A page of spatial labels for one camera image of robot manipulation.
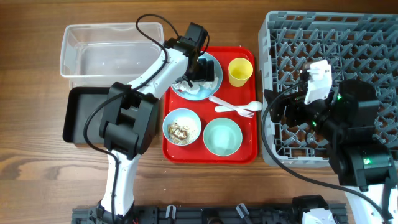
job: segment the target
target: light blue bowl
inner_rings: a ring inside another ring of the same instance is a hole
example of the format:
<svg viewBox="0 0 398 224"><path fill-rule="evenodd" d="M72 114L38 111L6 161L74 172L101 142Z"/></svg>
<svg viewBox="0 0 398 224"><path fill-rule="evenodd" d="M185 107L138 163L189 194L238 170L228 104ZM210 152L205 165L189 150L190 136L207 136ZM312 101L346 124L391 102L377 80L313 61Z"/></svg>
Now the light blue bowl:
<svg viewBox="0 0 398 224"><path fill-rule="evenodd" d="M195 126L197 127L197 135L195 136L195 138L193 139L192 142L188 143L188 144L175 144L174 142L171 141L170 136L169 136L169 131L167 130L167 127L172 124L174 121L176 120L186 120L184 123L193 123L195 124ZM196 141L200 135L201 132L201 122L200 122L200 118L199 116L193 112L190 109L186 109L186 108L180 108L180 109L176 109L171 111L163 120L163 134L166 137L166 139L176 145L176 146L187 146L191 143L193 143L194 141Z"/></svg>
<svg viewBox="0 0 398 224"><path fill-rule="evenodd" d="M232 120L217 118L207 124L203 141L207 149L217 156L230 156L242 145L241 128Z"/></svg>

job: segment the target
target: wooden table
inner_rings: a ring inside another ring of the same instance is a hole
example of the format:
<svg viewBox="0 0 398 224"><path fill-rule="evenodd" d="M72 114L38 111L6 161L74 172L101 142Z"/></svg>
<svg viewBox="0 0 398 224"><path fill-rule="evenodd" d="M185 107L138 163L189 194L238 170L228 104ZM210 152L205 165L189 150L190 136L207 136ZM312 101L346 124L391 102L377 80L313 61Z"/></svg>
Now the wooden table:
<svg viewBox="0 0 398 224"><path fill-rule="evenodd" d="M69 88L59 74L59 56L67 25L135 22L151 12L180 32L196 22L211 34L210 45L241 45L257 57L257 33L271 10L394 13L397 8L398 1L374 0L0 0L0 223L70 223L73 208L103 197L107 158L62 140ZM165 24L164 31L165 39L173 35ZM261 99L261 75L256 78ZM265 164L261 155L248 166L173 164L162 155L160 137L139 163L136 205L259 205L308 194L347 203L343 192L298 180ZM330 168L295 170L338 183Z"/></svg>

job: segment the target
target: yellow cup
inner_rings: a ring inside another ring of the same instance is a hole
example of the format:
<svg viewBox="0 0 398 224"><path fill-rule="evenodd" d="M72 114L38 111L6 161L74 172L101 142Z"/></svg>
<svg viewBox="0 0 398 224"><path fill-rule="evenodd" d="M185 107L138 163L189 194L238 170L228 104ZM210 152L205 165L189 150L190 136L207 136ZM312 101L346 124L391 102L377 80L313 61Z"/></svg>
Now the yellow cup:
<svg viewBox="0 0 398 224"><path fill-rule="evenodd" d="M241 87L253 74L253 65L245 58L236 58L229 63L228 73L229 83Z"/></svg>

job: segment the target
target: green led light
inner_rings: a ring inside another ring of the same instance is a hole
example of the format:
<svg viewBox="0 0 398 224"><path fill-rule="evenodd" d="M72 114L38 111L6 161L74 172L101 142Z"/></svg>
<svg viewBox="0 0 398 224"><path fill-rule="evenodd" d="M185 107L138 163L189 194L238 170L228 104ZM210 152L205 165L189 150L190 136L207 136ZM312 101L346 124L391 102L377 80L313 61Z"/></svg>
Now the green led light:
<svg viewBox="0 0 398 224"><path fill-rule="evenodd" d="M365 165L367 165L367 164L371 164L372 161L371 161L370 159L363 159L363 163L364 163Z"/></svg>

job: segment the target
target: gray dish rack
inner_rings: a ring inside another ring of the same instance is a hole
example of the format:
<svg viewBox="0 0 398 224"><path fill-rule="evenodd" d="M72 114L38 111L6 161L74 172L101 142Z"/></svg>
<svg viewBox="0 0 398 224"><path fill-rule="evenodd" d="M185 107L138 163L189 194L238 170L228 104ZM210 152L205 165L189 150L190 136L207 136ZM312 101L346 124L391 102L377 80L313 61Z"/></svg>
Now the gray dish rack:
<svg viewBox="0 0 398 224"><path fill-rule="evenodd" d="M372 83L380 99L374 137L392 149L398 162L398 15L271 11L259 31L259 69L263 88L282 90L297 83L306 62L327 59L333 88L345 79ZM292 167L328 166L325 150L307 147L307 124L289 128L267 117L266 138L274 155ZM312 146L328 141L310 133ZM276 163L263 146L264 161Z"/></svg>

